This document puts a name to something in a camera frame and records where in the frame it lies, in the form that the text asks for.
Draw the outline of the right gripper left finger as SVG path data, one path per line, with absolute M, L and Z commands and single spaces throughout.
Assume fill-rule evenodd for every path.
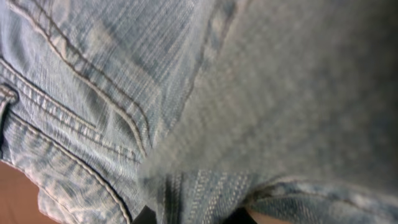
M 157 224 L 155 211 L 148 206 L 144 206 L 132 224 Z

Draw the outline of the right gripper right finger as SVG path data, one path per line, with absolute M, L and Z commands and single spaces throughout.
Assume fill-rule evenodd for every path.
M 257 224 L 245 208 L 235 210 L 223 224 Z

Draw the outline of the light blue denim shorts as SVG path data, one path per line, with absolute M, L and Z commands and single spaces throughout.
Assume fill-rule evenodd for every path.
M 397 2 L 1 2 L 1 161 L 60 223 L 397 222 Z

